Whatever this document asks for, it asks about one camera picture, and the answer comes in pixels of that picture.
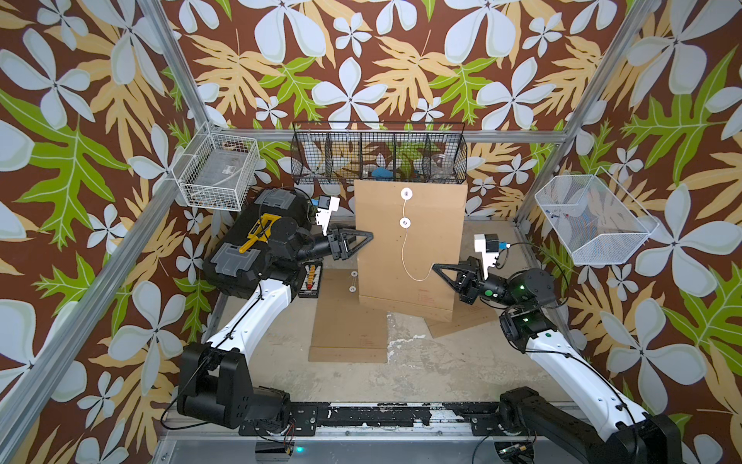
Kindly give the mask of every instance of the black wire basket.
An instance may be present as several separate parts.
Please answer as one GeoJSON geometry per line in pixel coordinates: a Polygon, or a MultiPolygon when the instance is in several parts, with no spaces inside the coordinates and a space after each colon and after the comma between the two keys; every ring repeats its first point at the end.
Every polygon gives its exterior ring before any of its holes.
{"type": "Polygon", "coordinates": [[[463,123],[383,124],[381,130],[369,130],[359,128],[366,126],[362,121],[295,122],[291,143],[294,182],[352,184],[356,179],[364,179],[463,183],[466,180],[463,123]],[[339,125],[347,128],[338,130],[339,125]]]}

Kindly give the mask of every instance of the blue object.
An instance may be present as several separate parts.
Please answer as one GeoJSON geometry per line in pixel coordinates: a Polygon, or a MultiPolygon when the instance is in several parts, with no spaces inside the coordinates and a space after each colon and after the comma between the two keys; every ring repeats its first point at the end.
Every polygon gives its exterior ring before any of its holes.
{"type": "Polygon", "coordinates": [[[386,168],[376,168],[371,173],[371,177],[382,177],[382,178],[391,179],[392,176],[393,176],[392,172],[386,168]]]}

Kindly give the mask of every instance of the white robot arm segment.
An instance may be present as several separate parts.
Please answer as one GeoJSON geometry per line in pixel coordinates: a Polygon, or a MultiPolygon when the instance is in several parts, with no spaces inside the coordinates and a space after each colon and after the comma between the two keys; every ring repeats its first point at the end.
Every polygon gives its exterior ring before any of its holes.
{"type": "Polygon", "coordinates": [[[267,279],[261,281],[252,297],[242,306],[236,315],[222,330],[209,338],[212,347],[230,351],[237,348],[250,362],[252,352],[258,342],[268,331],[276,316],[291,303],[291,287],[281,281],[267,279]],[[263,300],[260,299],[260,288],[263,288],[263,300]]]}
{"type": "Polygon", "coordinates": [[[633,425],[634,421],[645,419],[644,408],[610,388],[597,372],[577,361],[583,360],[582,357],[561,333],[555,330],[539,333],[535,339],[528,341],[526,353],[574,400],[603,441],[618,431],[618,422],[633,425]],[[529,353],[531,350],[570,353],[575,359],[555,353],[529,353]],[[622,406],[622,400],[631,414],[622,406]]]}

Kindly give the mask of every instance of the white string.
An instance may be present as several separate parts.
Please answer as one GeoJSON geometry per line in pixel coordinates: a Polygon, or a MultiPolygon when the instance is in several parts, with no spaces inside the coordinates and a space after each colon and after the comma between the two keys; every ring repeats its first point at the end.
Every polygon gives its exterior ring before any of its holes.
{"type": "MultiPolygon", "coordinates": [[[[402,204],[402,217],[403,217],[403,218],[406,218],[406,217],[407,217],[407,216],[405,216],[405,215],[404,215],[404,207],[405,207],[406,205],[407,205],[407,200],[405,200],[405,201],[404,201],[404,203],[402,204]]],[[[408,275],[408,276],[409,276],[409,277],[410,277],[411,279],[413,279],[414,281],[417,281],[417,282],[422,282],[422,281],[426,281],[426,280],[427,280],[427,278],[428,278],[428,277],[430,277],[430,271],[432,271],[432,270],[433,270],[433,265],[432,265],[432,264],[430,265],[430,269],[428,269],[428,271],[427,271],[427,275],[425,276],[425,278],[414,278],[414,277],[412,277],[412,275],[410,274],[410,271],[408,271],[408,270],[407,270],[407,265],[406,265],[406,264],[404,263],[404,245],[405,245],[405,244],[407,243],[407,233],[409,232],[409,230],[410,230],[410,228],[409,228],[409,227],[407,227],[407,228],[406,228],[406,229],[404,230],[404,241],[402,242],[402,267],[404,268],[404,271],[405,271],[405,272],[407,273],[407,275],[408,275]]]]}

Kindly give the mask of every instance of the wire basket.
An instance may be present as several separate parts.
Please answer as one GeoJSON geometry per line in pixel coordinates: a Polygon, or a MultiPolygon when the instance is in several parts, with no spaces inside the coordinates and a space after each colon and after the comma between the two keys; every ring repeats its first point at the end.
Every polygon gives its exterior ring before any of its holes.
{"type": "Polygon", "coordinates": [[[385,124],[399,125],[401,130],[339,131],[331,129],[327,122],[298,123],[302,127],[295,125],[291,144],[294,182],[353,184],[355,179],[368,179],[463,183],[466,180],[463,123],[437,125],[439,130],[434,130],[431,124],[385,124]]]}
{"type": "Polygon", "coordinates": [[[257,141],[248,137],[205,134],[185,149],[191,156],[178,177],[188,206],[240,211],[260,155],[257,141]]]}
{"type": "Polygon", "coordinates": [[[620,183],[605,172],[606,184],[599,173],[555,176],[536,193],[577,266],[624,264],[659,226],[620,183]]]}

